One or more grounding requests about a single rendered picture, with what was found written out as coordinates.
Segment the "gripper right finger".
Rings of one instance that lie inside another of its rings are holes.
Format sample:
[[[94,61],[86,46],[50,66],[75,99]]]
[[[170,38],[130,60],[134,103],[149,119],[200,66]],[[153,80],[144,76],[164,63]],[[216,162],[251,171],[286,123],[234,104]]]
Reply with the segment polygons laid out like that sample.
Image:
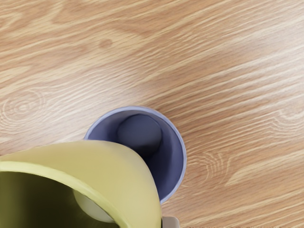
[[[162,217],[161,228],[180,228],[180,221],[176,217]]]

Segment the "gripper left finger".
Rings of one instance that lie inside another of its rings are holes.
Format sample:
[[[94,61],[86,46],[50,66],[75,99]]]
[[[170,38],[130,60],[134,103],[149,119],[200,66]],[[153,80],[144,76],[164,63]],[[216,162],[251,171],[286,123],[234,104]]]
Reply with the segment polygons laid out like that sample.
[[[73,195],[76,199],[77,204],[85,214],[101,222],[106,222],[106,223],[113,222],[113,219],[101,207],[99,207],[95,202],[90,200],[87,196],[81,194],[76,190],[73,190]]]

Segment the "yellow-green cup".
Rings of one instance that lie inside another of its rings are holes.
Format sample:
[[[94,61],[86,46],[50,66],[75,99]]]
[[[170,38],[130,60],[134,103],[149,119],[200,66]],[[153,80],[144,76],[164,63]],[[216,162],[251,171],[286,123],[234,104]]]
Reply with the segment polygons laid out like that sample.
[[[73,190],[113,222],[85,214]],[[162,228],[161,212],[148,166],[120,144],[64,142],[0,157],[0,228]]]

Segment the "blue cup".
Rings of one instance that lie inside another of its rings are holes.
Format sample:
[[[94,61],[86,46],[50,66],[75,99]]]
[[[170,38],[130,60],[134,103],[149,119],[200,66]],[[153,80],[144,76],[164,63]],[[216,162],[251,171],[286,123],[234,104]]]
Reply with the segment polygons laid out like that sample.
[[[95,121],[84,139],[118,143],[139,154],[153,176],[161,203],[175,193],[185,175],[187,153],[182,136],[154,109],[114,109]]]

